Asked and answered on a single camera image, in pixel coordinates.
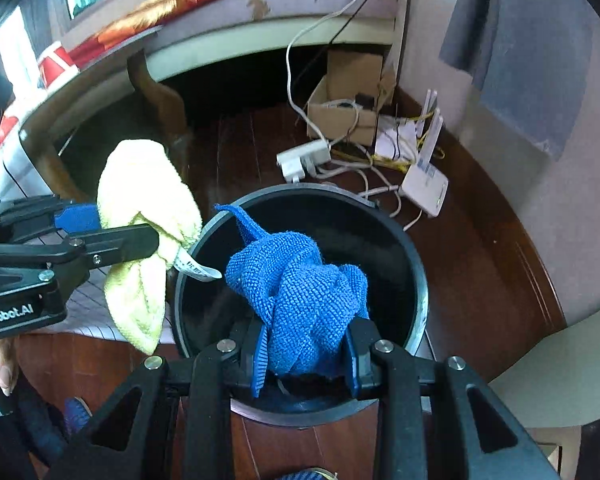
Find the person's hand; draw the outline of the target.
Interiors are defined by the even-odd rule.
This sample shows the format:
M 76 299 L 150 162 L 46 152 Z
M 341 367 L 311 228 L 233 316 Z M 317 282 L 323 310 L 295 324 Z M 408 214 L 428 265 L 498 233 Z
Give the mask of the person's hand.
M 0 339 L 0 388 L 10 396 L 17 385 L 19 365 L 15 338 Z

